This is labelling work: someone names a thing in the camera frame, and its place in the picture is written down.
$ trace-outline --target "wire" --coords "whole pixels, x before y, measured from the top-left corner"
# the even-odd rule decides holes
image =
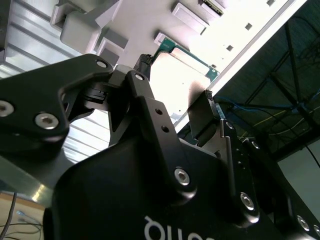
[[[286,110],[280,111],[280,112],[276,113],[274,116],[283,114],[283,113],[285,113],[285,112],[286,112]],[[256,123],[255,125],[253,125],[253,127],[258,126],[258,125],[260,125],[260,124],[264,123],[265,121],[268,121],[268,120],[270,120],[270,119],[272,119],[272,118],[273,118],[273,117],[270,116],[270,117],[268,117],[268,118],[266,118],[266,119],[264,119],[264,120]],[[248,132],[245,131],[244,134],[242,134],[242,136],[241,136],[239,139],[241,140],[242,138],[244,138],[245,134],[247,134],[247,133],[248,133]]]
[[[320,109],[320,106],[318,106],[318,107],[316,107],[315,109],[311,110],[311,111],[309,112],[309,114],[313,113],[313,112],[314,112],[315,110],[317,110],[317,109]],[[300,121],[298,121],[294,126],[288,128],[287,130],[284,130],[284,131],[281,131],[281,132],[272,133],[272,134],[269,134],[269,135],[270,135],[270,136],[274,136],[274,135],[279,135],[279,134],[287,133],[287,132],[289,132],[291,129],[294,129],[296,126],[298,126],[299,123],[301,123],[303,120],[305,120],[305,119],[304,119],[304,118],[301,118]]]
[[[285,125],[297,138],[299,138],[299,135],[298,135],[295,131],[293,131],[291,127],[289,127],[286,123],[284,123],[282,120],[280,120],[279,118],[277,118],[275,115],[273,115],[273,114],[271,114],[270,112],[265,111],[265,110],[263,110],[263,109],[260,109],[260,108],[257,108],[257,109],[258,109],[259,111],[262,111],[262,112],[264,112],[264,113],[272,116],[273,118],[275,118],[278,122],[280,122],[280,123],[282,123],[283,125]],[[316,163],[316,164],[318,165],[318,167],[320,168],[320,163],[318,162],[318,160],[317,160],[316,156],[314,155],[314,153],[310,150],[310,148],[309,148],[306,144],[304,144],[304,146],[305,146],[306,149],[309,151],[309,153],[310,153],[311,156],[313,157],[315,163]]]
[[[40,228],[37,228],[37,231],[14,231],[14,232],[10,232],[7,235],[5,235],[5,238],[9,235],[12,234],[37,234],[40,232]]]
[[[253,109],[247,109],[247,108],[241,107],[241,106],[239,106],[238,104],[236,104],[235,102],[233,102],[230,98],[227,98],[227,97],[224,97],[224,96],[214,96],[214,97],[217,98],[217,99],[227,100],[228,102],[230,102],[230,103],[232,103],[233,105],[235,105],[237,108],[242,109],[242,110],[244,110],[244,111],[247,111],[247,112],[256,112],[255,108],[253,108]]]
[[[5,239],[21,240],[21,239],[19,239],[19,238],[15,238],[15,237],[12,237],[12,236],[5,236],[4,238],[5,238]]]
[[[0,240],[4,239],[4,237],[5,237],[5,235],[6,235],[7,231],[8,231],[8,228],[9,228],[11,220],[12,220],[12,216],[14,214],[16,201],[17,201],[17,193],[15,192],[13,194],[12,203],[11,203],[11,207],[10,207],[10,210],[9,210],[8,218],[7,218],[6,223],[4,225],[4,228],[2,229],[2,232],[0,234]]]
[[[36,224],[36,223],[11,223],[10,226],[14,225],[34,225],[34,226],[40,226],[43,227],[42,224]]]

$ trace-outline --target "hole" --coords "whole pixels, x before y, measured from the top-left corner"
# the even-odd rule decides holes
[[[169,132],[169,128],[167,128],[166,126],[161,126],[162,131],[164,131],[165,133]]]
[[[229,52],[231,52],[231,51],[232,51],[232,49],[234,49],[234,47],[233,47],[233,46],[231,46],[231,45],[229,45],[226,49],[227,49]]]
[[[239,148],[236,149],[236,152],[239,153],[241,156],[243,156],[244,154],[240,151]]]
[[[274,3],[275,3],[275,1],[276,1],[276,0],[268,0],[268,1],[266,2],[266,4],[268,4],[268,5],[269,5],[269,7],[271,7],[271,6],[272,6],[272,4],[274,4]]]
[[[252,25],[250,23],[248,23],[246,26],[245,26],[245,29],[247,29],[248,31],[252,28]]]
[[[54,121],[51,118],[46,116],[46,117],[42,118],[42,122],[45,124],[52,124]]]
[[[186,175],[183,172],[179,172],[178,176],[182,181],[185,181],[187,179]]]
[[[144,77],[141,76],[141,75],[138,74],[138,73],[135,74],[135,77],[136,77],[137,79],[141,80],[141,81],[144,80]]]
[[[108,64],[106,64],[105,62],[101,61],[101,60],[97,60],[96,64],[102,68],[106,68],[108,66]]]
[[[241,161],[238,161],[238,165],[240,168],[246,169],[245,165]]]
[[[159,114],[159,115],[162,115],[162,114],[163,114],[162,111],[161,111],[160,109],[158,109],[158,108],[155,109],[155,112],[156,112],[157,114]]]

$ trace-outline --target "steel beam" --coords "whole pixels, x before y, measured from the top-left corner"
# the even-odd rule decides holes
[[[284,25],[284,28],[285,28],[285,35],[286,35],[286,40],[287,40],[288,48],[289,48],[290,61],[291,61],[291,68],[292,68],[292,73],[293,73],[293,80],[294,80],[296,97],[297,97],[298,102],[301,103],[302,102],[302,97],[301,97],[300,86],[299,86],[299,79],[298,79],[298,73],[297,73],[295,53],[294,53],[294,48],[293,48],[293,45],[292,45],[292,40],[291,40],[291,35],[290,35],[290,28],[289,28],[289,23],[288,22]]]
[[[235,105],[243,108],[248,109],[271,109],[271,110],[286,110],[291,111],[292,107],[289,106],[268,106],[268,105],[256,105],[256,104],[244,104],[244,103],[233,103],[233,102],[226,102],[226,101],[220,101],[219,104],[225,104],[225,105]]]
[[[289,102],[296,106],[299,102],[288,92],[288,90],[279,82],[279,80],[274,77],[270,76],[270,79],[273,81],[273,83],[279,88],[279,90],[283,93],[283,95],[289,100]],[[318,128],[317,123],[310,117],[310,115],[307,113],[307,111],[302,107],[297,107],[298,112],[302,115],[302,117],[305,119],[305,121],[312,127],[312,128]]]

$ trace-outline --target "metal bar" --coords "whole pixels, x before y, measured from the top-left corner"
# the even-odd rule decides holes
[[[279,80],[276,79],[276,77],[271,75],[270,79],[279,88],[279,90],[283,93],[283,95],[289,100],[289,102],[292,105],[295,106],[296,104],[298,104],[297,100],[290,94],[290,92],[288,92],[288,90],[279,82]],[[297,110],[312,128],[318,128],[317,123],[312,119],[312,117],[309,116],[307,111],[302,106],[298,106]]]
[[[279,68],[284,64],[284,62],[289,57],[289,51],[286,51],[284,55],[280,58],[280,60],[276,63],[274,68],[271,70],[271,72],[276,72],[279,70]],[[245,104],[251,103],[251,101],[258,95],[258,93],[264,88],[264,86],[267,84],[268,79],[265,78],[260,85],[253,91],[253,93],[250,95],[250,97],[245,101]]]
[[[295,61],[294,48],[293,48],[293,45],[292,45],[292,40],[291,40],[291,35],[290,35],[289,23],[287,22],[284,25],[284,27],[285,27],[286,40],[287,40],[288,47],[289,47],[291,68],[292,68],[292,73],[293,73],[293,80],[294,80],[296,97],[298,99],[298,102],[301,103],[302,97],[301,97],[301,92],[300,92],[299,79],[298,79],[298,73],[297,73],[297,66],[296,66],[296,61]]]
[[[244,103],[233,103],[233,102],[226,102],[226,101],[220,101],[219,104],[225,104],[225,105],[235,105],[239,107],[249,108],[249,109],[271,109],[271,110],[286,110],[290,111],[292,108],[289,106],[267,106],[267,105],[256,105],[256,104],[244,104]]]
[[[284,64],[284,62],[288,59],[288,57],[290,56],[289,51],[286,51],[284,53],[284,55],[280,58],[280,60],[277,62],[277,64],[274,66],[274,68],[272,69],[272,72],[276,72],[279,70],[279,68],[281,68],[281,66]]]
[[[0,7],[0,65],[6,61],[7,31],[10,24],[12,0],[2,0]]]
[[[264,88],[264,86],[267,84],[267,79],[265,78],[260,85],[253,91],[253,93],[250,95],[250,97],[245,101],[245,104],[251,103],[251,101],[260,93],[260,91]]]

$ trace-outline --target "black metal bracket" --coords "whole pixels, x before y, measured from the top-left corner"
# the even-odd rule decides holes
[[[251,167],[263,186],[263,198],[269,197],[274,225],[287,239],[319,239],[314,225],[318,220],[287,181],[278,164],[246,139],[243,146],[250,157]]]
[[[229,220],[242,228],[257,223],[260,211],[249,159],[243,154],[243,147],[231,123],[225,119],[220,120],[215,135],[202,148],[215,153],[224,166],[228,179],[226,192],[230,197],[230,201],[226,201]]]
[[[10,24],[12,0],[2,0],[0,7],[0,65],[6,61],[7,33]]]

